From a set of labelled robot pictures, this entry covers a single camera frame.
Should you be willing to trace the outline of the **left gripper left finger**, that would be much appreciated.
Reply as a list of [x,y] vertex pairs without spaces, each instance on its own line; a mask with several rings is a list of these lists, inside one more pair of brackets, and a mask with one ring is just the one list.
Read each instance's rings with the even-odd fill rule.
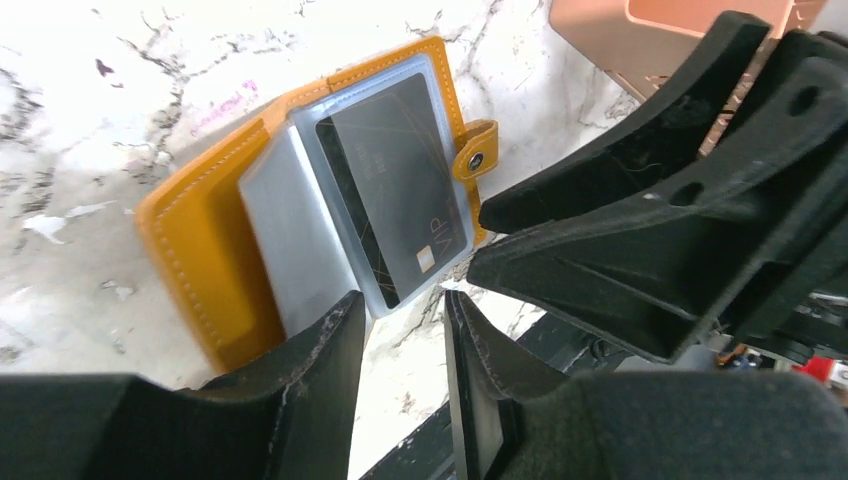
[[129,374],[5,375],[5,479],[343,479],[363,357],[360,292],[197,390]]

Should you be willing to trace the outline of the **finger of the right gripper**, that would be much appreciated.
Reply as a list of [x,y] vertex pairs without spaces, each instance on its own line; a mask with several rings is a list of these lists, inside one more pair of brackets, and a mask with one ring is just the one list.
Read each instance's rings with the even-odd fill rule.
[[721,13],[676,72],[629,116],[484,201],[481,226],[511,234],[576,217],[691,164],[770,29],[748,13]]
[[473,259],[470,281],[671,362],[708,334],[704,315],[732,261],[702,217],[703,159],[629,197],[510,234]]

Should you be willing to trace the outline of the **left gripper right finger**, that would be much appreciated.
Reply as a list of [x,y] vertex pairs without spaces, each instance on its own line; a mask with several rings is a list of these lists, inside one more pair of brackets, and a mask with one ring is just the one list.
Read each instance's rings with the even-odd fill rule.
[[795,373],[566,375],[495,328],[461,291],[464,322],[497,399],[520,409],[520,443],[488,479],[843,479],[847,415]]

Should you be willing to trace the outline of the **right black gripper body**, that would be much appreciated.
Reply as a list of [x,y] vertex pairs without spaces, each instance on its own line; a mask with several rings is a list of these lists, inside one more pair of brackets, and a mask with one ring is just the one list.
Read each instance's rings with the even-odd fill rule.
[[801,364],[844,356],[846,42],[785,35],[702,165],[702,217],[733,273],[705,331]]

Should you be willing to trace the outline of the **yellow leather card holder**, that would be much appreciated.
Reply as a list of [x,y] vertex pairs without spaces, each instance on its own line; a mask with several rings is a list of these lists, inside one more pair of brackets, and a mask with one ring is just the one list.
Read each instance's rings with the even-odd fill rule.
[[[434,80],[451,177],[468,203],[471,247],[403,305],[377,316],[334,216],[342,204],[299,122],[317,102],[407,69]],[[486,239],[477,181],[497,163],[497,122],[464,120],[446,42],[429,36],[278,97],[145,197],[137,228],[204,354],[229,372],[304,331],[350,291],[364,295],[368,319],[414,300]]]

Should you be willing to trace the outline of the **black credit card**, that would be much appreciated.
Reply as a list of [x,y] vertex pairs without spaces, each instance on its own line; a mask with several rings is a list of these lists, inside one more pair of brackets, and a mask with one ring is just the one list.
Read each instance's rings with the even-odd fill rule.
[[305,110],[308,145],[341,202],[334,216],[377,316],[403,305],[471,247],[450,173],[444,110],[432,76],[385,72]]

